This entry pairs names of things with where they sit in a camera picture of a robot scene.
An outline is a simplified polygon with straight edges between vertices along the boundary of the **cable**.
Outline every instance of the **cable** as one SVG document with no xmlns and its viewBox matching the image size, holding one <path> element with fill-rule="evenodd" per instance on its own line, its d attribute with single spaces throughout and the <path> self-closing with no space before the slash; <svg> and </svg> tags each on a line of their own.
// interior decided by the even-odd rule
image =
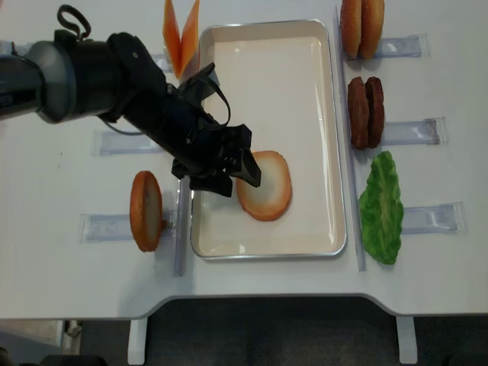
<svg viewBox="0 0 488 366">
<path fill-rule="evenodd" d="M 109 124 L 108 122 L 103 121 L 103 123 L 106 124 L 108 128 L 110 128 L 111 130 L 114 130 L 115 132 L 120 133 L 121 135 L 126 135 L 126 136 L 145 135 L 144 132 L 140 132 L 140 131 L 139 132 L 121 131 L 118 128 L 115 128 L 114 126 L 112 126 L 111 124 Z"/>
<path fill-rule="evenodd" d="M 209 87 L 211 87 L 213 89 L 213 91 L 216 92 L 219 95 L 219 97 L 223 100 L 223 102 L 227 106 L 228 117 L 227 117 L 227 122 L 226 123 L 224 123 L 224 124 L 217 124 L 217 125 L 214 125 L 214 124 L 208 124 L 207 125 L 207 129 L 208 130 L 213 130 L 213 131 L 222 130 L 230 122 L 230 105 L 229 105 L 229 102 L 227 101 L 227 98 L 225 97 L 225 95 L 220 90 L 219 85 L 214 80 L 212 80 L 211 78 L 209 78 L 207 75 L 199 75 L 198 78 L 197 78 L 197 80 L 199 80 L 199 81 L 203 82 L 204 84 L 207 84 Z"/>
<path fill-rule="evenodd" d="M 77 24 L 72 23 L 71 21 L 67 21 L 64 18 L 63 13 L 67 13 L 71 16 L 73 16 L 77 21 L 81 23 L 81 25 L 85 28 L 85 32 L 82 33 L 82 31 L 79 29 L 79 26 Z M 70 31 L 73 31 L 76 33 L 76 36 L 78 38 L 78 41 L 83 40 L 87 38 L 90 33 L 92 32 L 92 26 L 90 23 L 86 20 L 86 18 L 83 16 L 82 13 L 78 11 L 78 9 L 75 9 L 71 5 L 61 5 L 58 10 L 58 22 L 66 29 L 69 29 Z"/>
</svg>

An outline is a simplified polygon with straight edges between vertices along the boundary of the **plastic holder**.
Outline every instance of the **plastic holder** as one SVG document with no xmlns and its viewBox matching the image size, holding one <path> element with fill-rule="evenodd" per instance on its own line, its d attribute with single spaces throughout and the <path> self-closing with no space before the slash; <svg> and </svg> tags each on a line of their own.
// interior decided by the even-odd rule
<svg viewBox="0 0 488 366">
<path fill-rule="evenodd" d="M 165 228 L 161 233 L 163 240 L 175 238 L 174 211 L 163 212 Z M 80 220 L 80 242 L 123 242 L 133 240 L 130 230 L 130 218 L 127 214 L 102 215 L 96 213 L 83 214 Z"/>
<path fill-rule="evenodd" d="M 382 146 L 438 145 L 447 142 L 448 136 L 443 117 L 386 123 L 381 139 Z"/>
<path fill-rule="evenodd" d="M 93 156 L 164 152 L 162 147 L 147 135 L 128 136 L 112 130 L 95 131 L 91 147 Z"/>
<path fill-rule="evenodd" d="M 402 235 L 431 233 L 465 233 L 464 204 L 454 202 L 430 207 L 408 207 L 404 210 Z"/>
<path fill-rule="evenodd" d="M 189 242 L 188 227 L 190 227 L 190 202 L 193 199 L 193 191 L 190 190 L 190 178 L 184 177 L 180 179 L 178 186 L 178 225 L 176 227 L 176 242 L 175 242 L 175 263 L 173 265 L 173 273 L 177 276 L 182 276 L 185 273 L 186 263 L 186 248 Z"/>
<path fill-rule="evenodd" d="M 15 44 L 15 50 L 19 56 L 25 56 L 25 54 L 31 49 L 32 45 L 33 43 L 27 43 L 20 46 Z M 0 55 L 11 55 L 12 50 L 12 42 L 10 40 L 0 40 Z"/>
<path fill-rule="evenodd" d="M 337 14 L 337 6 L 335 7 L 334 12 L 334 38 L 335 38 L 335 57 L 336 57 L 336 65 L 337 65 L 337 77 L 339 80 L 339 99 L 341 105 L 341 115 L 342 115 L 342 127 L 344 136 L 349 137 L 351 136 L 351 127 L 349 126 L 349 117 L 348 117 L 348 97 L 345 93 L 345 78 L 344 78 L 344 65 L 342 64 L 342 40 L 341 40 L 341 30 L 339 27 L 339 16 Z M 356 192 L 356 176 L 355 176 L 355 169 L 354 169 L 354 156 L 352 154 L 352 148 L 347 146 L 345 148 L 345 156 L 348 160 L 347 164 L 347 173 L 348 177 L 352 179 L 349 183 L 349 197 L 351 197 L 351 208 L 352 208 L 352 227 L 354 230 L 354 239 L 356 245 L 356 259 L 358 261 L 358 270 L 363 272 L 366 270 L 366 263 L 364 261 L 364 251 L 363 251 L 363 244 L 361 240 L 361 219 L 359 217 L 359 206 L 358 194 Z"/>
<path fill-rule="evenodd" d="M 392 59 L 397 57 L 429 57 L 427 34 L 408 37 L 381 38 L 374 59 Z M 345 55 L 346 60 L 356 59 Z"/>
<path fill-rule="evenodd" d="M 174 74 L 173 66 L 171 62 L 166 58 L 165 53 L 157 53 L 151 55 L 152 60 L 156 63 L 156 65 L 165 73 L 165 74 Z"/>
</svg>

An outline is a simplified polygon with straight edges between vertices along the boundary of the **orange food slice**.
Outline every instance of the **orange food slice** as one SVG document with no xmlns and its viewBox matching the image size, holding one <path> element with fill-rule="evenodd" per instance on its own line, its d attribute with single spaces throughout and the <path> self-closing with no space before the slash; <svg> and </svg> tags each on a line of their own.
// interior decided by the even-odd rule
<svg viewBox="0 0 488 366">
<path fill-rule="evenodd" d="M 171 59 L 176 77 L 181 75 L 181 42 L 180 30 L 176 23 L 175 9 L 172 0 L 165 1 L 165 17 L 162 22 L 162 37 L 165 39 L 166 51 Z"/>
<path fill-rule="evenodd" d="M 275 151 L 253 153 L 261 169 L 261 185 L 252 187 L 237 179 L 237 197 L 242 208 L 260 221 L 279 218 L 291 201 L 291 180 L 286 160 Z"/>
<path fill-rule="evenodd" d="M 200 0 L 197 0 L 191 8 L 188 19 L 183 28 L 181 36 L 181 72 L 184 72 L 186 66 L 191 61 L 193 55 L 198 49 L 198 9 L 200 7 Z"/>
<path fill-rule="evenodd" d="M 162 232 L 162 197 L 156 177 L 137 173 L 130 192 L 130 229 L 143 252 L 153 252 Z"/>
<path fill-rule="evenodd" d="M 198 10 L 200 0 L 191 8 L 186 20 L 180 41 L 180 32 L 176 23 L 175 9 L 172 0 L 165 0 L 165 17 L 162 23 L 162 36 L 165 39 L 166 50 L 169 53 L 173 70 L 177 79 L 190 63 L 198 50 Z"/>
</svg>

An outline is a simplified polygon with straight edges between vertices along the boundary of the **metal tray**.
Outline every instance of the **metal tray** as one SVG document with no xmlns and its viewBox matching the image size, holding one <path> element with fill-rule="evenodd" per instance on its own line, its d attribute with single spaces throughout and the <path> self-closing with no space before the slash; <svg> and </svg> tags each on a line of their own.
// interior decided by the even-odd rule
<svg viewBox="0 0 488 366">
<path fill-rule="evenodd" d="M 278 220 L 259 222 L 225 198 L 193 192 L 191 244 L 204 258 L 336 255 L 346 228 L 329 33 L 319 21 L 206 29 L 200 66 L 215 62 L 232 109 L 252 148 L 278 151 L 290 169 L 293 197 Z M 216 95 L 205 110 L 225 120 Z"/>
</svg>

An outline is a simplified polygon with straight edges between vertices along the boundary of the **bread slice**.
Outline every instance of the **bread slice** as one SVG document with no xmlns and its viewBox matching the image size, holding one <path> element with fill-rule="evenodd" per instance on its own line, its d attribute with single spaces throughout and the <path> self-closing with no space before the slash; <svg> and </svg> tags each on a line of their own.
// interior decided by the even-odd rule
<svg viewBox="0 0 488 366">
<path fill-rule="evenodd" d="M 279 218 L 291 200 L 290 172 L 286 160 L 275 151 L 253 153 L 261 169 L 261 185 L 252 187 L 237 179 L 237 197 L 242 208 L 259 221 L 272 221 Z"/>
<path fill-rule="evenodd" d="M 130 229 L 143 252 L 153 252 L 162 231 L 162 198 L 156 177 L 137 173 L 130 193 Z"/>
<path fill-rule="evenodd" d="M 362 0 L 361 12 L 359 53 L 365 59 L 372 59 L 383 31 L 384 0 Z"/>
<path fill-rule="evenodd" d="M 361 0 L 342 0 L 341 39 L 344 51 L 356 57 L 361 43 Z"/>
</svg>

